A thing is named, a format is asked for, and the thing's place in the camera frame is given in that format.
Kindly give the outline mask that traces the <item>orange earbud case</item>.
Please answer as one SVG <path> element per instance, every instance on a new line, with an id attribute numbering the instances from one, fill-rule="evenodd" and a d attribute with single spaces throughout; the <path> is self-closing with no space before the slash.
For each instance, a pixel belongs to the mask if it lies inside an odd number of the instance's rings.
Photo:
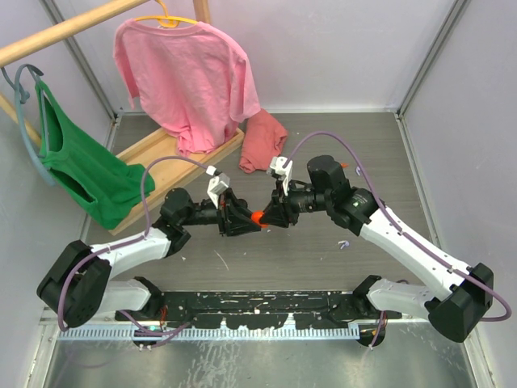
<path id="1" fill-rule="evenodd" d="M 251 219 L 255 224 L 257 224 L 258 226 L 260 226 L 261 228 L 266 228 L 266 227 L 267 227 L 267 224 L 262 222 L 262 217 L 263 217 L 263 215 L 264 215 L 264 212 L 263 212 L 263 211 L 256 211 L 256 212 L 253 212 L 253 213 L 251 214 L 250 219 Z"/>

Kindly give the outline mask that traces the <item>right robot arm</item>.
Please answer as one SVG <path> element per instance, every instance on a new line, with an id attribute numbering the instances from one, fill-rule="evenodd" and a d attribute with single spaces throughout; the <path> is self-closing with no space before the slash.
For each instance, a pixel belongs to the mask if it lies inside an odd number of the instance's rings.
<path id="1" fill-rule="evenodd" d="M 493 304 L 494 273 L 470 266 L 415 233 L 392 209 L 365 188 L 350 185 L 340 163 L 329 155 L 307 163 L 309 183 L 291 178 L 292 163 L 274 157 L 267 168 L 276 179 L 271 200 L 252 220 L 288 228 L 302 213 L 326 212 L 345 230 L 373 243 L 409 269 L 421 285 L 368 276 L 354 291 L 355 311 L 373 318 L 381 310 L 426 319 L 438 333 L 462 343 Z"/>

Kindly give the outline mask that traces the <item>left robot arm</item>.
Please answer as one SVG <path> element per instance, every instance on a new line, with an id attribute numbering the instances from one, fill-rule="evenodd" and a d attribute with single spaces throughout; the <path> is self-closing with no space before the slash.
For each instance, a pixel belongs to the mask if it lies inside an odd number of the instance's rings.
<path id="1" fill-rule="evenodd" d="M 221 234 L 260 231 L 262 213 L 253 212 L 227 188 L 215 200 L 194 202 L 187 190 L 169 191 L 159 218 L 148 231 L 121 240 L 88 246 L 69 243 L 37 288 L 37 296 L 58 317 L 62 331 L 80 327 L 97 314 L 132 311 L 144 320 L 165 308 L 162 291 L 137 276 L 117 281 L 119 274 L 181 251 L 190 239 L 187 226 L 216 225 Z"/>

